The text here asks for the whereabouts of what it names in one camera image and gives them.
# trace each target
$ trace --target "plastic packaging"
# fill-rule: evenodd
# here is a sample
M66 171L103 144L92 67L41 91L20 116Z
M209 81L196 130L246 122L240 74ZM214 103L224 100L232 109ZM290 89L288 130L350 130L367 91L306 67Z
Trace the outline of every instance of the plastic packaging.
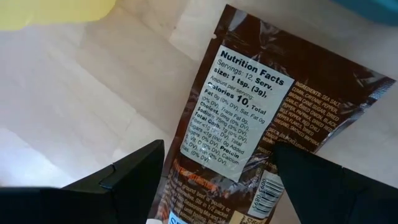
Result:
M2 0L0 30L17 30L28 24L85 22L101 19L116 0Z
M316 152L395 82L226 6L164 166L164 223L269 223L285 141Z

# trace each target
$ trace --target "black object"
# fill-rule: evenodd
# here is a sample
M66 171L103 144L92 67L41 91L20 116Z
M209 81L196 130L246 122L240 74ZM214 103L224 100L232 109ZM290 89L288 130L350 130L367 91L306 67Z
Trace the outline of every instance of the black object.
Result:
M163 161L156 140L62 189L1 188L0 223L145 224Z
M398 223L398 189L282 142L274 160L302 224Z

